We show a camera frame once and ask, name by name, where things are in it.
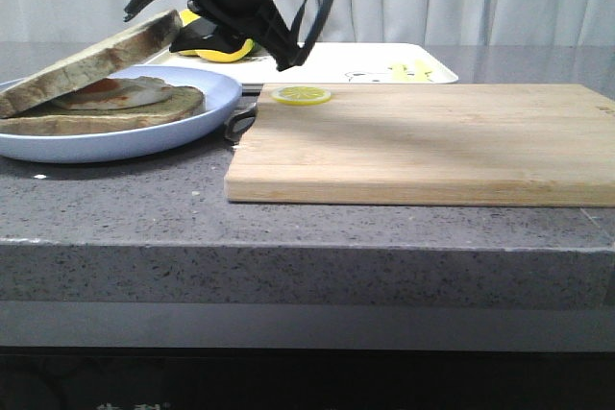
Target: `bread slice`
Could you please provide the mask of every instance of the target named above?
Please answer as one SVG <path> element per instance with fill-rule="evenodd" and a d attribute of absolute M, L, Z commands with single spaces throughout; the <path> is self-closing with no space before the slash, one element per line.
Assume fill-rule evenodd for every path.
<path fill-rule="evenodd" d="M 0 92 L 0 118 L 14 116 L 140 63 L 168 46 L 181 28 L 177 11 L 162 12 L 59 60 Z"/>
<path fill-rule="evenodd" d="M 73 135 L 119 132 L 185 119 L 204 108 L 205 95 L 192 86 L 175 86 L 167 100 L 129 109 L 75 110 L 50 102 L 15 117 L 0 119 L 0 133 Z"/>

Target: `sandwich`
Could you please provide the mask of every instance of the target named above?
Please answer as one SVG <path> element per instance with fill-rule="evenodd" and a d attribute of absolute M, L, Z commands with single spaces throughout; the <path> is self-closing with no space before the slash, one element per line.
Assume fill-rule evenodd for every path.
<path fill-rule="evenodd" d="M 73 135 L 145 128 L 202 110 L 205 95 L 162 79 L 109 75 L 168 46 L 182 28 L 176 11 L 59 60 L 0 92 L 0 133 Z"/>

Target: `light blue plate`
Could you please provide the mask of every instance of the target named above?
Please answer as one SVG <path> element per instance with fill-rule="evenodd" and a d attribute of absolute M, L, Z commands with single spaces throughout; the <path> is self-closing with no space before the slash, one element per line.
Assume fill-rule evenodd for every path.
<path fill-rule="evenodd" d="M 172 85 L 191 85 L 206 95 L 206 110 L 184 120 L 123 132 L 34 136 L 0 133 L 0 156 L 49 163 L 106 162 L 176 148 L 220 127 L 233 113 L 241 84 L 210 71 L 176 66 L 137 65 L 110 77 L 159 77 Z M 15 84 L 0 84 L 0 90 Z"/>

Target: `wooden cutting board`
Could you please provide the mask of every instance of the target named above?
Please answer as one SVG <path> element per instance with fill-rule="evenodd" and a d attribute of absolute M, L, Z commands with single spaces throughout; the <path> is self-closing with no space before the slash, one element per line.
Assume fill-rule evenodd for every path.
<path fill-rule="evenodd" d="M 615 102 L 578 84 L 326 84 L 274 102 L 225 179 L 230 201 L 615 205 Z"/>

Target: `table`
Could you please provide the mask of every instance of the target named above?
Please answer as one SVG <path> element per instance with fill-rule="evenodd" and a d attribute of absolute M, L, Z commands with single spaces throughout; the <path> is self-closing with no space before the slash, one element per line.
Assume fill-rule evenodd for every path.
<path fill-rule="evenodd" d="M 85 46 L 0 42 L 0 81 Z M 614 47 L 426 49 L 615 98 Z M 615 350 L 615 209 L 230 204 L 232 156 L 0 158 L 0 347 Z"/>

